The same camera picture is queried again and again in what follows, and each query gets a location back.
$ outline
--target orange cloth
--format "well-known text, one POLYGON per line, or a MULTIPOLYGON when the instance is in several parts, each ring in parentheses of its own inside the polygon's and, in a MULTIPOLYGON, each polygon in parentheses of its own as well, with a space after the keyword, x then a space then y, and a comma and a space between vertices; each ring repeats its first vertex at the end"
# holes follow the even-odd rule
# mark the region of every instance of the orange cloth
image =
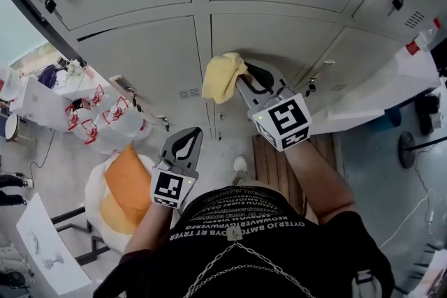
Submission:
POLYGON ((129 144, 104 174, 105 181, 129 221, 138 225, 151 205, 151 174, 129 144))
POLYGON ((107 195, 101 201, 99 213, 108 227, 120 234, 133 234, 137 228, 137 225, 127 218, 112 194, 107 195))

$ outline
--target wall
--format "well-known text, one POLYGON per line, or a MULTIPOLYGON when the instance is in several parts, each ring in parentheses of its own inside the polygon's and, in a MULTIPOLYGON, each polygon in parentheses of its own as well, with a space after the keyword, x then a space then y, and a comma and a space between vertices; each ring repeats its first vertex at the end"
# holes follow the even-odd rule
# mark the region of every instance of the wall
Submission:
POLYGON ((11 0, 0 0, 0 18, 1 64, 11 65, 47 42, 11 0))

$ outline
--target black t-shirt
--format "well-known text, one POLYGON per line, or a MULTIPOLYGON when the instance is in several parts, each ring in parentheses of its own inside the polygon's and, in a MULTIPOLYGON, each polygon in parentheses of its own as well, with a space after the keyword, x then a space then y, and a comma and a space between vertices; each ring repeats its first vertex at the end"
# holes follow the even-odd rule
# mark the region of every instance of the black t-shirt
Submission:
POLYGON ((394 287, 390 265, 357 213, 318 226, 275 191, 229 186, 195 199, 153 251, 125 255, 94 297, 124 290, 128 298, 184 297, 195 282, 192 297, 389 297, 394 287), (210 267, 233 245, 232 228, 240 229, 244 247, 232 247, 210 267))

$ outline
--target shoe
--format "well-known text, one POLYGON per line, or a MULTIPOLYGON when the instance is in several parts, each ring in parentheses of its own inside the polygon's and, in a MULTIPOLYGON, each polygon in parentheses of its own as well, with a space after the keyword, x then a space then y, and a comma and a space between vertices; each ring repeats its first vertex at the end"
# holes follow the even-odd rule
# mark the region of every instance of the shoe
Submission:
POLYGON ((33 179, 24 179, 23 182, 25 183, 25 186, 28 188, 32 189, 34 187, 33 179))
POLYGON ((243 156, 236 157, 235 162, 233 164, 235 172, 243 171, 247 173, 247 167, 248 167, 247 161, 243 156))

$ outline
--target yellow cloth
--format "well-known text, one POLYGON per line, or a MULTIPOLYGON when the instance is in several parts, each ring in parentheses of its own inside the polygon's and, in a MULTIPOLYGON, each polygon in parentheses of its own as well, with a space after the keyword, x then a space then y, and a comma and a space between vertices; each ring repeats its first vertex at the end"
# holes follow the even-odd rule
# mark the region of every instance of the yellow cloth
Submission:
POLYGON ((151 174, 130 144, 105 171, 104 177, 124 215, 138 225, 151 205, 151 174))
POLYGON ((235 93, 237 77, 244 73, 248 73, 247 66, 238 53, 213 57, 203 80, 202 98, 213 98, 218 105, 226 102, 235 93))
POLYGON ((99 213, 108 227, 120 234, 133 234, 137 228, 137 225, 126 217, 123 209, 118 205, 112 194, 107 195, 101 201, 99 213))

